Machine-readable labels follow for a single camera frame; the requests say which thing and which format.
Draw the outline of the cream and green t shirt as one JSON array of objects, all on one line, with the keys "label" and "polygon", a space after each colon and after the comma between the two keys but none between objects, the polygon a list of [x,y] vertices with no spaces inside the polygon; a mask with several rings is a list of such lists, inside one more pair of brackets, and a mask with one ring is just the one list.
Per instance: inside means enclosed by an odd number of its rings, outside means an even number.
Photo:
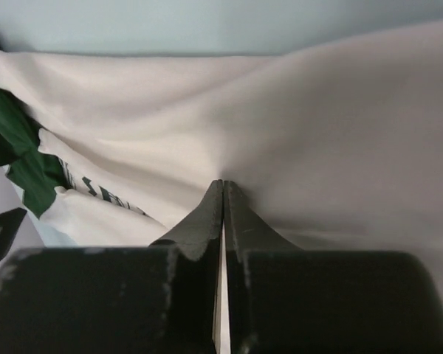
[{"label": "cream and green t shirt", "polygon": [[[0,167],[72,246],[0,267],[0,353],[443,353],[443,20],[276,56],[0,46]],[[150,246],[223,182],[219,253]],[[300,251],[225,234],[224,181]]]}]

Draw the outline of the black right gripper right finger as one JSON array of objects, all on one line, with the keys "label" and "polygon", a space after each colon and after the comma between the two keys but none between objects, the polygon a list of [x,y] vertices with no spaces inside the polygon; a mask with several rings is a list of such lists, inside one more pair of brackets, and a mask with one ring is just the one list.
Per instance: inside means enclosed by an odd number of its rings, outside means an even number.
[{"label": "black right gripper right finger", "polygon": [[233,181],[224,181],[225,234],[238,262],[246,251],[300,251],[268,225],[250,206],[243,190]]}]

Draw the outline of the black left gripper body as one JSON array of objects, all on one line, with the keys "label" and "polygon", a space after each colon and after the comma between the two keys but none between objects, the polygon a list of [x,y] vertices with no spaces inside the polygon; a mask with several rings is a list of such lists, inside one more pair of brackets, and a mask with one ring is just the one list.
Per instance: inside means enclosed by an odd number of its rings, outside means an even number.
[{"label": "black left gripper body", "polygon": [[26,210],[21,207],[0,214],[0,261],[10,251],[25,216]]}]

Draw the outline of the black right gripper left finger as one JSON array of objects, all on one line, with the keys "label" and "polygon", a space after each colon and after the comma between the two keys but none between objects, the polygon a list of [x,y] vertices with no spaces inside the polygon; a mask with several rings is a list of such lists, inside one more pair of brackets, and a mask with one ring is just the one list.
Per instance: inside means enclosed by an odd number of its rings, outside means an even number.
[{"label": "black right gripper left finger", "polygon": [[150,246],[175,246],[192,262],[200,261],[209,249],[218,254],[222,214],[223,182],[215,180],[196,208]]}]

